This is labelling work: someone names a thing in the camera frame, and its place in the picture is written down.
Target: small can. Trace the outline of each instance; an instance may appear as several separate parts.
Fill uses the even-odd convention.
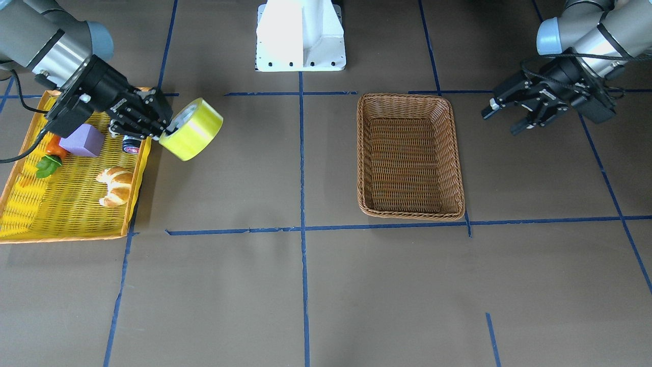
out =
[[[123,138],[123,151],[129,154],[138,154],[140,152],[140,142],[142,139],[125,135]]]

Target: black cable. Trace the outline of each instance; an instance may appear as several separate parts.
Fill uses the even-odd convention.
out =
[[[48,111],[39,110],[39,109],[30,107],[30,106],[27,106],[27,104],[25,104],[25,100],[23,99],[23,88],[21,88],[21,86],[20,86],[20,79],[18,78],[18,73],[14,69],[9,70],[9,72],[11,72],[11,75],[13,75],[14,79],[16,79],[16,90],[18,90],[18,98],[20,98],[20,103],[23,105],[23,107],[26,110],[36,112],[37,114],[47,114]]]
[[[23,153],[21,153],[20,155],[15,156],[15,157],[13,157],[13,158],[9,158],[9,159],[0,159],[0,164],[15,162],[15,161],[17,161],[17,160],[19,160],[19,159],[23,159],[23,158],[27,157],[31,152],[34,151],[34,149],[37,148],[37,146],[41,143],[41,141],[42,141],[43,138],[45,137],[45,134],[47,134],[47,133],[48,133],[48,130],[46,130],[45,128],[43,128],[43,130],[41,130],[41,131],[38,133],[38,135],[37,135],[37,139],[34,141],[34,144],[32,144],[32,145],[31,145],[27,150],[25,150]]]
[[[577,85],[572,85],[572,84],[566,84],[564,82],[561,82],[555,78],[550,78],[549,76],[545,76],[543,74],[539,74],[537,72],[533,72],[532,70],[528,69],[526,67],[527,63],[531,63],[534,60],[538,59],[555,59],[557,57],[586,57],[589,59],[603,59],[603,60],[614,60],[614,61],[651,61],[652,60],[652,55],[650,54],[644,54],[638,57],[623,57],[623,56],[607,56],[607,55],[596,55],[596,54],[577,54],[574,52],[570,52],[567,54],[548,54],[548,55],[537,55],[535,57],[531,57],[529,59],[525,59],[521,61],[521,70],[523,70],[524,73],[534,76],[535,78],[540,78],[541,80],[545,80],[547,82],[555,83],[559,86],[562,86],[566,89],[570,89],[572,91],[588,95],[590,94],[589,88],[587,86],[577,86]]]

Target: yellow tape roll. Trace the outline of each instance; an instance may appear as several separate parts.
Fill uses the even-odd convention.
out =
[[[173,119],[177,130],[164,133],[158,141],[182,161],[199,154],[213,140],[222,127],[224,118],[203,98],[197,98],[182,109]]]

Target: green leaf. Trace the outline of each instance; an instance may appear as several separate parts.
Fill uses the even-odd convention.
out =
[[[37,163],[37,169],[42,170],[42,169],[48,168],[51,164],[52,164],[52,161],[50,161],[49,159],[43,157]]]
[[[59,158],[56,155],[46,155],[44,158],[49,159],[51,162],[56,164],[57,167],[61,167],[63,165],[63,162],[61,161],[61,158]]]
[[[51,174],[52,174],[52,172],[50,172],[50,171],[47,171],[47,170],[39,170],[39,171],[37,171],[36,176],[37,176],[37,178],[45,178],[45,177],[48,177],[48,176],[51,175]]]

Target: blue tape line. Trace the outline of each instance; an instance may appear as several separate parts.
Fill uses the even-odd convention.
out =
[[[428,24],[426,23],[426,14],[423,12],[423,2],[419,0],[419,10],[421,11],[421,22],[423,22],[423,31],[426,35],[426,43],[428,44],[428,53],[430,54],[430,63],[432,64],[432,74],[435,76],[435,86],[437,87],[437,94],[441,95],[441,86],[439,86],[439,76],[437,75],[437,67],[435,66],[435,55],[432,51],[432,43],[430,42],[430,33],[428,32]]]
[[[9,79],[9,83],[7,83],[7,89],[5,90],[5,94],[2,97],[2,101],[0,101],[0,112],[2,112],[2,110],[5,107],[5,103],[7,102],[7,96],[9,95],[9,91],[11,91],[11,87],[13,85],[14,85],[14,77],[12,76]]]
[[[468,89],[468,90],[441,90],[441,91],[408,91],[407,94],[485,94],[493,93],[487,89]]]
[[[627,220],[649,220],[652,215],[634,215],[625,217]],[[340,231],[351,229],[393,229],[393,228],[422,228],[422,227],[462,227],[474,225],[512,225],[512,224],[542,224],[542,223],[581,223],[619,221],[620,217],[577,217],[577,218],[543,218],[543,219],[506,219],[497,221],[457,221],[457,222],[428,222],[428,223],[388,223],[388,224],[360,224],[360,225],[315,225],[306,226],[306,231]],[[204,234],[239,234],[263,232],[299,232],[301,227],[271,227],[271,228],[243,228],[243,229],[209,229],[203,231],[169,231],[170,236],[194,236]]]
[[[299,153],[301,154],[301,264],[303,283],[303,353],[305,367],[310,367],[310,323],[308,321],[308,262],[306,260],[306,191],[304,150],[303,73],[299,72]]]
[[[126,238],[125,257],[123,259],[122,278],[120,279],[120,291],[118,297],[115,299],[115,306],[113,307],[113,318],[111,319],[111,329],[109,331],[109,340],[106,343],[106,352],[104,352],[104,367],[109,367],[111,360],[111,350],[113,349],[113,338],[115,337],[115,328],[118,323],[118,314],[120,313],[120,303],[122,301],[122,294],[125,288],[126,267],[128,264],[129,253],[131,252],[131,241],[137,233],[129,233]]]
[[[239,234],[239,233],[270,233],[270,232],[298,232],[300,227],[269,227],[269,228],[239,228],[239,229],[207,229],[203,231],[170,231],[165,233],[170,236],[202,236],[207,234]]]
[[[625,89],[627,93],[652,93],[652,89]]]
[[[317,91],[317,92],[303,92],[303,91],[298,91],[298,92],[231,92],[225,94],[227,97],[250,97],[250,96],[257,96],[257,95],[349,95],[353,94],[356,95],[358,92],[356,91]]]
[[[626,215],[625,220],[627,221],[641,221],[641,220],[650,220],[652,215]]]
[[[546,218],[546,219],[508,219],[503,221],[472,221],[471,225],[506,225],[506,224],[536,224],[536,223],[578,223],[619,221],[620,217],[581,217],[581,218]]]
[[[496,367],[501,367],[500,354],[498,354],[498,344],[496,343],[496,334],[494,334],[494,323],[491,321],[491,315],[486,312],[484,314],[487,318],[487,327],[489,328],[489,337],[491,338],[491,346],[494,349],[494,358],[496,360]]]
[[[332,91],[332,92],[303,92],[303,95],[349,95],[358,94],[356,91]]]
[[[253,96],[253,95],[299,95],[299,92],[231,92],[227,97]]]
[[[163,52],[163,61],[161,61],[161,72],[158,75],[158,88],[161,89],[163,85],[163,76],[165,75],[165,66],[168,63],[168,52],[170,51],[170,42],[172,41],[172,30],[174,29],[174,19],[177,17],[177,5],[179,0],[174,0],[172,6],[172,16],[170,17],[170,28],[168,29],[168,40],[165,44],[165,51]]]
[[[469,212],[464,211],[464,222],[466,223],[466,229],[469,231],[469,238],[473,238],[473,232],[471,231],[471,221],[469,220]]]
[[[532,0],[532,5],[534,5],[534,10],[537,11],[537,16],[539,17],[539,23],[543,23],[543,17],[541,16],[541,11],[539,11],[537,0]]]
[[[580,121],[582,122],[584,133],[586,134],[587,139],[589,139],[589,144],[591,145],[591,150],[593,150],[593,155],[595,156],[595,160],[598,163],[598,167],[600,167],[600,172],[602,172],[604,183],[606,183],[607,188],[609,189],[609,194],[611,194],[612,200],[614,201],[615,209],[618,212],[620,221],[623,224],[623,228],[625,229],[625,234],[627,234],[627,239],[629,240],[629,244],[630,246],[632,246],[634,256],[636,256],[636,260],[638,261],[638,266],[641,268],[641,272],[643,273],[643,278],[645,278],[645,282],[647,283],[647,288],[650,294],[652,294],[652,282],[650,282],[650,277],[647,275],[645,264],[641,259],[641,255],[638,253],[638,248],[636,248],[636,244],[634,243],[632,234],[629,232],[629,228],[627,227],[627,221],[625,221],[625,216],[623,216],[623,212],[620,209],[620,205],[618,205],[618,200],[615,197],[614,189],[612,188],[611,183],[609,182],[609,177],[607,177],[607,172],[604,170],[604,166],[602,165],[602,160],[600,159],[598,150],[595,148],[595,144],[593,143],[593,139],[591,138],[591,133],[589,132],[589,128],[586,126],[586,121],[584,121],[584,117],[582,115],[580,115]]]
[[[462,227],[466,222],[433,222],[433,223],[393,223],[393,224],[361,224],[361,225],[319,225],[306,227],[306,231],[339,231],[344,229],[391,229],[391,228],[423,228],[423,227]]]

